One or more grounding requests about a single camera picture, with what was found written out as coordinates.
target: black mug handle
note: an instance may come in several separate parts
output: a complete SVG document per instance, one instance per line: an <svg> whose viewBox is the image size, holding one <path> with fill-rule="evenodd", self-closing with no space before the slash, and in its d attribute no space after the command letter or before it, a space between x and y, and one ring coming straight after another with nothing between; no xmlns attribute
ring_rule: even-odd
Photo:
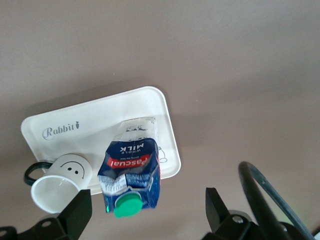
<svg viewBox="0 0 320 240"><path fill-rule="evenodd" d="M29 175L36 169L48 169L50 168L52 165L51 162L46 162L46 161L39 161L36 162L34 164L32 164L30 167L28 167L27 170L25 170L24 172L24 182L30 186L32 186L32 184L35 183L35 181L37 181L36 179L33 179L32 177L30 177Z"/></svg>

